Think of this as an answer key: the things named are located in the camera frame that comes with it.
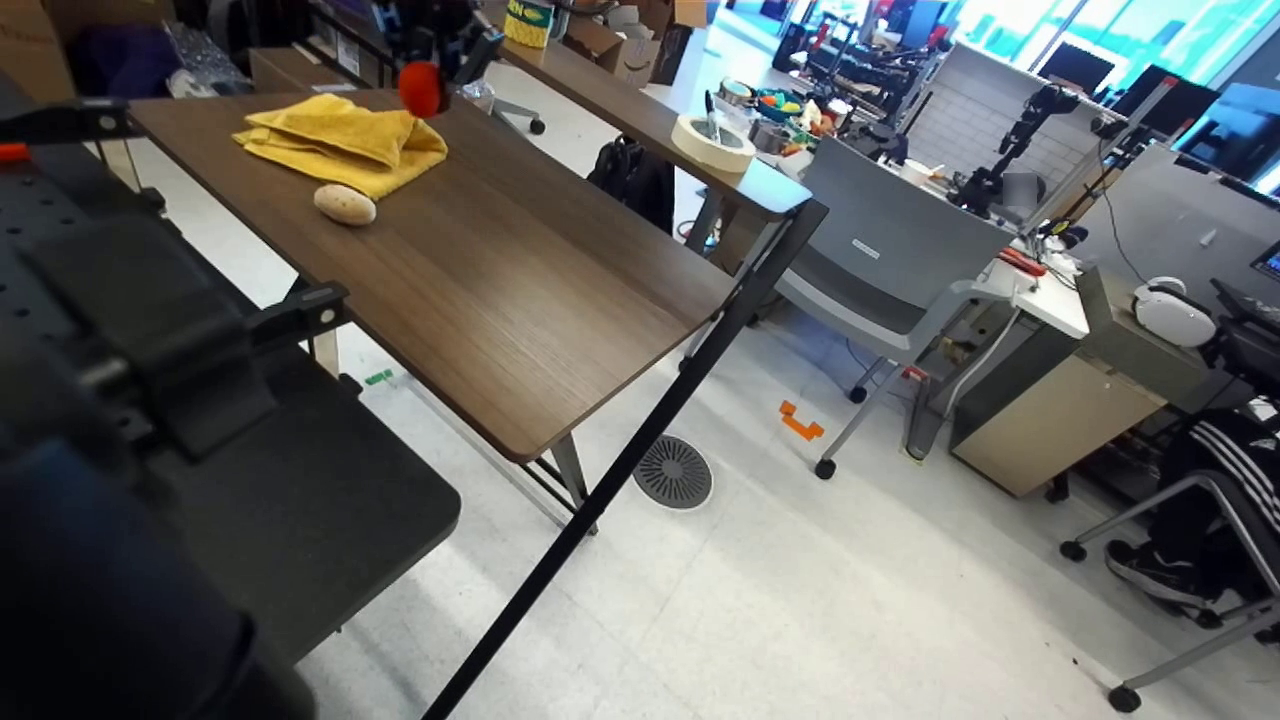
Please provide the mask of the tan cabinet box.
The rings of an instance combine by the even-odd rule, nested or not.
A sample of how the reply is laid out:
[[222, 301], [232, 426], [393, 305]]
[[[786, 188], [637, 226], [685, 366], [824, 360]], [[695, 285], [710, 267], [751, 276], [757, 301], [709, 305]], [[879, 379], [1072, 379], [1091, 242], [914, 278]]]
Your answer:
[[1148, 414], [1201, 411], [1212, 397], [1215, 317], [1184, 278], [1089, 267], [1076, 296], [1079, 338], [1031, 327], [953, 414], [953, 455], [1012, 497], [1038, 491]]

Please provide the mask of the yellow towel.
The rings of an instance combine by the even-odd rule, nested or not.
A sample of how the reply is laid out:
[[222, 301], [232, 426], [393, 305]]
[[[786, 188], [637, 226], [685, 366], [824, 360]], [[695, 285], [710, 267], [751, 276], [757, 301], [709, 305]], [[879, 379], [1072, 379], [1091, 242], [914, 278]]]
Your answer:
[[448, 138], [405, 107], [362, 107], [346, 94], [308, 94], [248, 110], [236, 145], [315, 184], [384, 200], [448, 161]]

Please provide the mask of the black tripod pole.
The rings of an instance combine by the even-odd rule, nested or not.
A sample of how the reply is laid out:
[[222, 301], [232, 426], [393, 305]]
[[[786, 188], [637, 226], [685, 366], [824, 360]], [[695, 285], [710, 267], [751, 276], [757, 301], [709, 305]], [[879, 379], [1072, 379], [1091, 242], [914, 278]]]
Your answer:
[[459, 701], [473, 693], [473, 682], [483, 677], [483, 669], [501, 655], [501, 647], [519, 629], [519, 621], [537, 609], [537, 599], [565, 570], [565, 562], [582, 542], [592, 523], [611, 507], [611, 499], [632, 479], [632, 473], [651, 450], [651, 443], [670, 426], [670, 418], [685, 411], [685, 404], [695, 397], [695, 389], [709, 379], [709, 372], [718, 362], [718, 356], [731, 348], [731, 338], [743, 333], [743, 324], [765, 308], [774, 278], [806, 246], [806, 238], [814, 237], [824, 216], [828, 216], [828, 209], [820, 200], [799, 200], [797, 209], [784, 211], [784, 223], [768, 238], [757, 242], [757, 255], [748, 259], [748, 267], [738, 272], [738, 278], [731, 285], [724, 305], [714, 308], [714, 320], [709, 324], [705, 338], [681, 360], [676, 379], [662, 389], [662, 397], [651, 404], [645, 424], [632, 430], [632, 438], [604, 466], [601, 485], [588, 491], [588, 499], [573, 511], [573, 521], [557, 531], [547, 550], [532, 562], [532, 570], [519, 581], [519, 587], [509, 596], [509, 602], [483, 629], [483, 636], [465, 655], [465, 663], [430, 694], [430, 703], [421, 710], [421, 720], [448, 720], [459, 708]]

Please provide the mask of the round floor drain cover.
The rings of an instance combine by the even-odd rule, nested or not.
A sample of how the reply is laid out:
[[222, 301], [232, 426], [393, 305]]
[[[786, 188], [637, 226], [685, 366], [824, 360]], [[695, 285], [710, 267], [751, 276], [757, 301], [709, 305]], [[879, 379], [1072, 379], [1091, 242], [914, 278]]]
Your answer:
[[710, 466], [689, 438], [661, 436], [637, 464], [637, 485], [662, 507], [700, 507], [710, 497]]

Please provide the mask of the white bowl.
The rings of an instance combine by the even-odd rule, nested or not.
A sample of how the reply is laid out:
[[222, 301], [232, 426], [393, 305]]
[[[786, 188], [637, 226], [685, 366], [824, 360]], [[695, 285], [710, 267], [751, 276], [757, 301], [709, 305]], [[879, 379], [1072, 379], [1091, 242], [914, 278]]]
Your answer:
[[670, 145], [700, 168], [724, 174], [738, 174], [757, 161], [757, 147], [734, 128], [710, 117], [681, 117], [670, 124]]

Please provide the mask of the black backpack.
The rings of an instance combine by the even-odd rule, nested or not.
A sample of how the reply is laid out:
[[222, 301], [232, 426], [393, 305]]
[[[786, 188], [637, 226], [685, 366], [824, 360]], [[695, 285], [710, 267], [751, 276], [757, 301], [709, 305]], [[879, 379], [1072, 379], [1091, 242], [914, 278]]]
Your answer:
[[651, 155], [632, 135], [617, 135], [594, 152], [588, 181], [611, 200], [628, 204], [637, 216], [670, 226], [676, 211], [676, 171], [666, 161]]

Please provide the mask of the beige plush potato toy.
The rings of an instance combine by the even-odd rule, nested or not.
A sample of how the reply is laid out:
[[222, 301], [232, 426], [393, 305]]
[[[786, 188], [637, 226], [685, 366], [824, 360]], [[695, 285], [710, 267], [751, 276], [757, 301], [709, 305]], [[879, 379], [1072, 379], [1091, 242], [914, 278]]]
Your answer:
[[375, 204], [362, 190], [345, 188], [345, 184], [320, 184], [311, 190], [311, 204], [320, 216], [346, 223], [346, 226], [368, 226], [375, 218]]

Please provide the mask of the orange plush tomato toy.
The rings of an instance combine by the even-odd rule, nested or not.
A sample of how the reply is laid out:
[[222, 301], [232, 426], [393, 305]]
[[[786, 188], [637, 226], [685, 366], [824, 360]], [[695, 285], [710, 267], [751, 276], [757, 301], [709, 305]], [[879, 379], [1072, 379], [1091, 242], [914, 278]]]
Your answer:
[[421, 118], [430, 118], [448, 107], [448, 87], [430, 60], [409, 60], [395, 77], [395, 91], [399, 105]]

